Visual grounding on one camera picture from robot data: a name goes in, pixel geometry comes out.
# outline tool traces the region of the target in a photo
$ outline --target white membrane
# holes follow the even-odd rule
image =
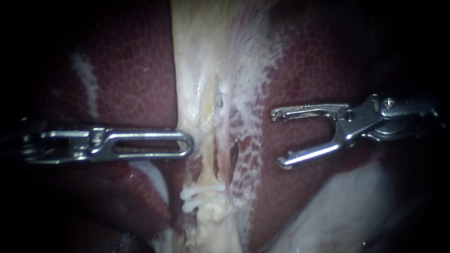
[[[171,3],[178,128],[193,136],[190,159],[201,157],[202,163],[196,192],[185,186],[180,196],[185,212],[198,207],[197,226],[186,231],[185,246],[194,252],[241,252],[240,245],[244,250],[248,245],[252,202],[263,167],[261,127],[268,70],[276,68],[282,57],[281,36],[267,30],[272,1]],[[240,146],[229,192],[215,189],[230,170],[229,149],[242,141],[250,145]]]
[[[164,203],[168,205],[169,192],[167,191],[167,184],[159,169],[151,161],[132,161],[128,162],[128,164],[144,172],[149,177]]]
[[[94,67],[86,56],[74,53],[71,56],[72,68],[86,89],[88,97],[89,115],[95,119],[100,116],[97,110],[97,77],[94,75]]]
[[[331,178],[287,227],[269,253],[361,252],[426,199],[396,206],[394,181],[377,162]]]

